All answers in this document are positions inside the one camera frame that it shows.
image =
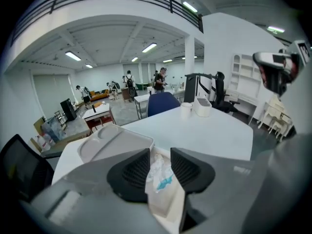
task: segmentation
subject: office chair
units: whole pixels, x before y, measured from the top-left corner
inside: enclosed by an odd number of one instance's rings
[[[1,172],[17,191],[19,198],[30,202],[51,185],[53,168],[19,136],[13,136],[0,153]]]
[[[169,92],[153,94],[148,99],[147,117],[160,114],[180,106],[180,102]]]
[[[212,90],[215,91],[215,101],[211,101],[213,108],[216,108],[225,113],[229,112],[238,112],[234,107],[235,104],[240,104],[237,101],[224,101],[225,96],[229,96],[224,93],[224,74],[222,72],[217,72],[215,76],[212,76],[215,79],[215,88],[212,87]]]

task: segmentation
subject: plastic bag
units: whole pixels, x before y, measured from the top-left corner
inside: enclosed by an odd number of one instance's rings
[[[172,182],[174,172],[171,169],[170,163],[165,164],[165,160],[160,154],[155,154],[155,161],[151,165],[147,175],[146,182],[153,181],[154,192],[158,193]]]

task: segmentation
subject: person wearing black shirt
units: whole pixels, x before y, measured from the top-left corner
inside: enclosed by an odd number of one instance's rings
[[[165,91],[165,85],[166,82],[164,81],[164,75],[166,73],[166,69],[165,68],[161,68],[159,74],[156,74],[155,77],[155,93],[162,93]]]

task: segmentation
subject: white container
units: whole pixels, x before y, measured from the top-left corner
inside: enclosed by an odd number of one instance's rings
[[[212,108],[211,103],[207,98],[195,97],[194,100],[194,111],[200,117],[209,117],[210,109]]]
[[[181,118],[188,119],[191,116],[192,104],[184,102],[181,104]]]
[[[43,138],[45,139],[45,141],[50,145],[50,146],[54,146],[55,142],[54,140],[51,138],[51,136],[49,136],[48,134],[44,134]]]
[[[42,148],[43,151],[48,151],[51,148],[45,139],[39,135],[37,135],[37,144]]]

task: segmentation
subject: plastic tray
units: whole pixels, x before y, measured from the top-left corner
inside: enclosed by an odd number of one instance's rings
[[[154,140],[117,125],[107,125],[89,136],[78,148],[83,163],[95,161],[114,155],[149,148]]]

